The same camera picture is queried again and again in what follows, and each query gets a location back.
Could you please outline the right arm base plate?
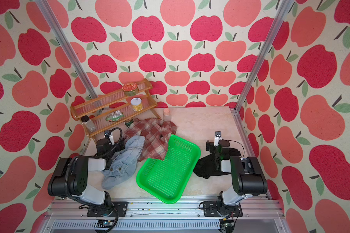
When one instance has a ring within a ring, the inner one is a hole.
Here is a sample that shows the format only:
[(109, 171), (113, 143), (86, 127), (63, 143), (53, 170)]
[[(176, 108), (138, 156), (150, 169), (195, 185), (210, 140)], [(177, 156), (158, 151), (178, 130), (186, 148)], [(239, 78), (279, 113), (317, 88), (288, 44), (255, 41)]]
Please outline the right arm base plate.
[(199, 207), (205, 217), (242, 217), (241, 205), (225, 205), (218, 202), (201, 202)]

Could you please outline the green plastic basket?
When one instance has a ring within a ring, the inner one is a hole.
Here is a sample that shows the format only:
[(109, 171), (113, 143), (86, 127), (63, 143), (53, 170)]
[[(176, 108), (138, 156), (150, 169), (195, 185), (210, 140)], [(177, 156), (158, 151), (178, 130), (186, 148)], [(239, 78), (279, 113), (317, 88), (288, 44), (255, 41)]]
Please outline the green plastic basket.
[(164, 160), (148, 158), (136, 183), (163, 203), (174, 204), (181, 198), (200, 156), (196, 144), (171, 135)]

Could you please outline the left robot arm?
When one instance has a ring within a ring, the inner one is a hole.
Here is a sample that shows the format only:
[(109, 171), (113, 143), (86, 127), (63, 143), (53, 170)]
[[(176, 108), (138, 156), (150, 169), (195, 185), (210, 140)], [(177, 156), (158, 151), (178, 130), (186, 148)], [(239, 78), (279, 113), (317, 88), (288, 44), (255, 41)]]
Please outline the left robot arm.
[(103, 138), (97, 142), (95, 156), (75, 156), (63, 158), (57, 163), (48, 183), (48, 194), (54, 197), (69, 198), (92, 208), (111, 210), (113, 203), (110, 195), (88, 183), (88, 174), (109, 170), (116, 159), (115, 153), (124, 149), (124, 140), (116, 143)]

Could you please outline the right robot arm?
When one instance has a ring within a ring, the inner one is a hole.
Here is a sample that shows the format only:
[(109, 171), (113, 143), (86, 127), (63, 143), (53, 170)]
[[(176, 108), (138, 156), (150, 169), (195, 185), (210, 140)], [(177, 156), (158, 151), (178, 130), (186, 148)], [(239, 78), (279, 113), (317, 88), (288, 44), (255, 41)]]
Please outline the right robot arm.
[(206, 142), (206, 150), (213, 156), (213, 175), (231, 175), (232, 185), (222, 191), (216, 202), (219, 212), (236, 207), (239, 202), (267, 193), (267, 181), (256, 157), (242, 157), (238, 152), (230, 152), (230, 141), (215, 138)]

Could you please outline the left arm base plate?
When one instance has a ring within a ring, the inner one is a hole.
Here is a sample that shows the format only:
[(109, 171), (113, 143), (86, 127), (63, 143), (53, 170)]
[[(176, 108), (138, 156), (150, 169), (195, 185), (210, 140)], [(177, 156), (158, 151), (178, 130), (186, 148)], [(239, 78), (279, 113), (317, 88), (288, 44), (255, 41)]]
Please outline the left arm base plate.
[(128, 202), (112, 202), (111, 207), (88, 207), (87, 217), (125, 217)]

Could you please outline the black skirt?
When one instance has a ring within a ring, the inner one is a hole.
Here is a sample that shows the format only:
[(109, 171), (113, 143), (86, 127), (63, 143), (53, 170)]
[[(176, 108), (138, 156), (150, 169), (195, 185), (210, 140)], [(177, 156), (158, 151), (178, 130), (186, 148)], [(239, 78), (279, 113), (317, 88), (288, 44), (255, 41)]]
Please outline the black skirt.
[(213, 176), (230, 175), (231, 172), (221, 170), (221, 159), (229, 160), (231, 156), (241, 156), (239, 150), (230, 148), (228, 153), (213, 152), (199, 159), (193, 169), (196, 176), (209, 179)]

